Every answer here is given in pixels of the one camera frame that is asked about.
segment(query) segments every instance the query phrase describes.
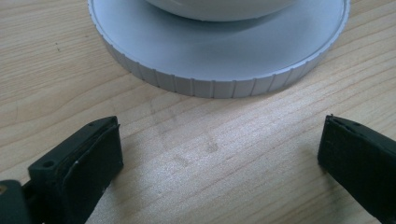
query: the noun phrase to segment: wooden table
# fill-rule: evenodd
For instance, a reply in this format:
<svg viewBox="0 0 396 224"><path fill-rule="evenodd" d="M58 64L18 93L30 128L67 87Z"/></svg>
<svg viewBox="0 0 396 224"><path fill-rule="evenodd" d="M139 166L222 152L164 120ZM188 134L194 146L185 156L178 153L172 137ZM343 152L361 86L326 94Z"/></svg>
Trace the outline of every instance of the wooden table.
<svg viewBox="0 0 396 224"><path fill-rule="evenodd" d="M125 167L88 223L377 223L317 162L325 116L396 139L396 1L352 0L326 59L290 88L213 100L118 65L86 0L0 1L0 179L84 124L119 118Z"/></svg>

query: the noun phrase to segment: clamp jaw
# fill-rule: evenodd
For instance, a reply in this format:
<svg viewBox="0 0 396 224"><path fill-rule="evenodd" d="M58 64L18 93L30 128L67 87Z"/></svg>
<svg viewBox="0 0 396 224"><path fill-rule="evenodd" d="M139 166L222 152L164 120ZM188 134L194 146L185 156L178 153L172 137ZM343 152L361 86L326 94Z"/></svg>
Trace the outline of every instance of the clamp jaw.
<svg viewBox="0 0 396 224"><path fill-rule="evenodd" d="M396 142L357 122L328 116L318 163L382 223L396 223Z"/></svg>
<svg viewBox="0 0 396 224"><path fill-rule="evenodd" d="M85 223L123 167L119 126L91 122L30 165L25 185L0 181L1 223Z"/></svg>

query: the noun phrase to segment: white plastic container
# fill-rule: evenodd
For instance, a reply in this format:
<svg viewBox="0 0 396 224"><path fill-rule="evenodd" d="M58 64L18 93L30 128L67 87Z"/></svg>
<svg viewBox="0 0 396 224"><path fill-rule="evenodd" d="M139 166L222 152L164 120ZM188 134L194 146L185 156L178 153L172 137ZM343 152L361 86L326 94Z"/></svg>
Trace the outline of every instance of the white plastic container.
<svg viewBox="0 0 396 224"><path fill-rule="evenodd" d="M146 0L178 16L199 21L241 21L259 18L295 0Z"/></svg>

